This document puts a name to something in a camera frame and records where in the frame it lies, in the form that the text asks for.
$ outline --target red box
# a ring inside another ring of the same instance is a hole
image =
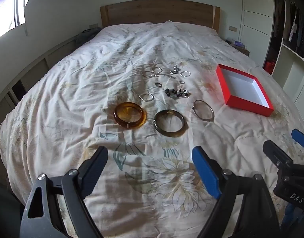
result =
[[[226,105],[264,116],[272,114],[272,103],[255,76],[222,64],[216,73]]]

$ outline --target bedspread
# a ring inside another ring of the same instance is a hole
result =
[[[270,117],[225,105],[216,76],[221,63],[258,78],[275,108]],[[186,78],[164,75],[144,78],[143,70],[173,66],[189,71]],[[163,88],[155,86],[160,82]],[[164,88],[187,89],[190,98],[167,97]],[[151,102],[138,95],[149,92]],[[199,120],[193,101],[206,101],[213,122]],[[126,130],[113,118],[121,102],[134,102],[147,112],[146,123]],[[158,133],[155,114],[173,109],[187,120],[177,138]],[[98,146],[109,159],[85,204],[104,237],[196,237],[208,219],[213,199],[195,170],[191,151],[201,145],[222,168],[237,175],[260,173],[270,188],[278,217],[284,201],[272,190],[277,168],[263,153],[271,139],[295,163],[304,164],[304,149],[291,139],[292,129],[304,132],[293,102],[264,70],[235,50],[210,28],[185,23],[116,25],[57,63],[7,115],[0,127],[0,150],[16,196],[25,203],[40,173],[60,176],[78,168]],[[62,216],[76,236],[62,197]],[[236,223],[237,198],[225,235]]]

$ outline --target white shelf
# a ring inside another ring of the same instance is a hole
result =
[[[304,59],[283,41],[272,77],[294,101],[304,79]]]
[[[298,55],[296,52],[294,52],[290,47],[286,46],[285,44],[282,43],[282,45],[286,48],[286,49],[289,49],[292,53],[294,53],[298,58],[300,58],[303,62],[304,62],[304,59]]]

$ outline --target wooden headboard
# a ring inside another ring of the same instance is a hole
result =
[[[220,7],[184,0],[135,0],[100,7],[102,26],[144,22],[192,23],[218,33]]]

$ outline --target metal screw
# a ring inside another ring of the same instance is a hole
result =
[[[229,169],[224,169],[222,172],[223,172],[223,174],[226,175],[226,176],[229,176],[229,175],[232,174],[232,171],[229,170]]]
[[[37,178],[38,178],[38,180],[44,180],[45,179],[45,177],[46,177],[46,175],[45,174],[40,174]]]
[[[258,181],[262,180],[262,176],[260,174],[255,174],[254,178]]]
[[[69,174],[70,176],[74,176],[76,173],[77,173],[77,170],[76,170],[76,169],[71,169],[71,170],[69,170],[69,172],[68,172],[68,174]]]

